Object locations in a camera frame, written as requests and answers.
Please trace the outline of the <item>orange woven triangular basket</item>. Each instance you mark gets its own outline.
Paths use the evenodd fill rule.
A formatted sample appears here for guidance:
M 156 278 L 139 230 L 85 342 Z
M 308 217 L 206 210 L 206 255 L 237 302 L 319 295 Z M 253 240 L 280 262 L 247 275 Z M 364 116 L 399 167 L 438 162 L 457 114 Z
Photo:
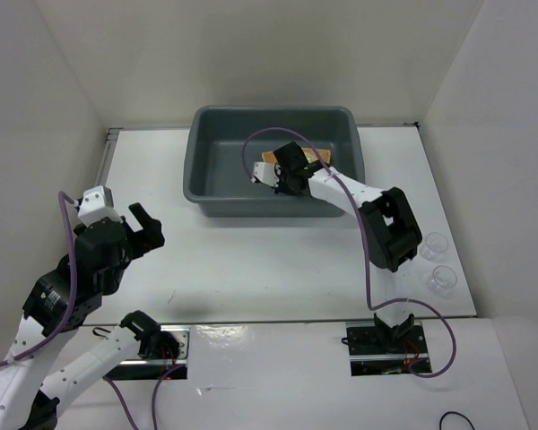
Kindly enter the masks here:
M 316 153 L 309 147 L 302 147 L 301 148 L 305 156 L 307 154 Z M 324 160 L 325 163 L 330 164 L 332 159 L 332 152 L 330 150 L 324 150 L 324 149 L 317 149 L 317 152 L 321 156 L 321 158 Z M 262 153 L 262 161 L 265 163 L 271 163 L 276 164 L 277 158 L 275 157 L 274 153 L 272 151 L 266 151 Z

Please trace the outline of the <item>green plastic plate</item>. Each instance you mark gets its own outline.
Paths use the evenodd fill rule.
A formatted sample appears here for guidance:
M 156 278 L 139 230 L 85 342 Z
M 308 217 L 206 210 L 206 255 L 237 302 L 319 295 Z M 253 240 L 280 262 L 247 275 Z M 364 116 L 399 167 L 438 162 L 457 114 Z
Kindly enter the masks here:
M 317 156 L 316 156 L 314 153 L 307 154 L 307 155 L 306 155 L 306 158 L 307 158 L 307 160 L 308 160 L 309 163 L 318 161 L 318 158 L 317 158 Z

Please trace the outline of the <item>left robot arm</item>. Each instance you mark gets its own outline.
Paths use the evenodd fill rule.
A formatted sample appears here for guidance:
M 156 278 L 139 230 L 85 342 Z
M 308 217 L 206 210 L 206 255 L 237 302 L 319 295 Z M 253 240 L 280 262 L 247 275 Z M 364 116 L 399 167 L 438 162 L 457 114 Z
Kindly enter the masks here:
M 71 226 L 65 194 L 60 210 L 68 253 L 35 283 L 7 356 L 0 362 L 0 429 L 53 429 L 88 388 L 130 357 L 175 360 L 178 341 L 142 311 L 127 314 L 90 350 L 56 372 L 51 370 L 86 318 L 115 293 L 132 261 L 164 246 L 161 222 L 139 203 L 129 210 L 134 231 L 108 203 L 75 203 L 80 224 Z

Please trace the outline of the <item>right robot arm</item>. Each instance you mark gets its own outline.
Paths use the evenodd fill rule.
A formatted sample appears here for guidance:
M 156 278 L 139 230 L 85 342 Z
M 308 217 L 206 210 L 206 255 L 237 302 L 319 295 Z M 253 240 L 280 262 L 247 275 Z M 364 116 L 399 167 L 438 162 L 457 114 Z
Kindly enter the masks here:
M 422 234 L 404 192 L 393 187 L 387 191 L 353 180 L 316 155 L 307 159 L 303 149 L 290 142 L 273 152 L 273 175 L 264 182 L 275 192 L 309 196 L 331 203 L 351 214 L 358 222 L 364 253 L 366 303 L 374 312 L 375 342 L 385 352 L 398 350 L 412 330 L 414 316 L 387 314 L 380 310 L 399 302 L 391 298 L 372 303 L 372 274 L 385 273 L 385 283 L 395 281 L 400 266 L 412 260 L 418 251 Z

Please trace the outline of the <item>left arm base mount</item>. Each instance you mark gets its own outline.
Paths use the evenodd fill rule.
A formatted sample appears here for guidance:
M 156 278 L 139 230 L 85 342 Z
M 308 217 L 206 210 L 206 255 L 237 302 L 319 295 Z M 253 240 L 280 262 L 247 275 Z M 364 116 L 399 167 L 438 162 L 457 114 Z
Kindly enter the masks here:
M 190 329 L 188 326 L 163 325 L 161 330 L 166 332 L 162 336 L 164 341 L 150 355 L 134 355 L 110 370 L 107 377 L 114 382 L 157 381 L 170 369 L 176 368 L 167 379 L 185 380 Z

